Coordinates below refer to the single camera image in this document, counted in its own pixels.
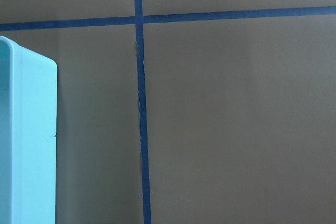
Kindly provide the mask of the light blue plastic bin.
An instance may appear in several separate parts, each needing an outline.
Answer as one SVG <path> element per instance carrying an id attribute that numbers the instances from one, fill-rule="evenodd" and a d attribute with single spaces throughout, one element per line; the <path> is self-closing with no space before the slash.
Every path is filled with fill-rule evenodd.
<path id="1" fill-rule="evenodd" d="M 1 223 L 55 223 L 57 65 L 1 37 Z"/>

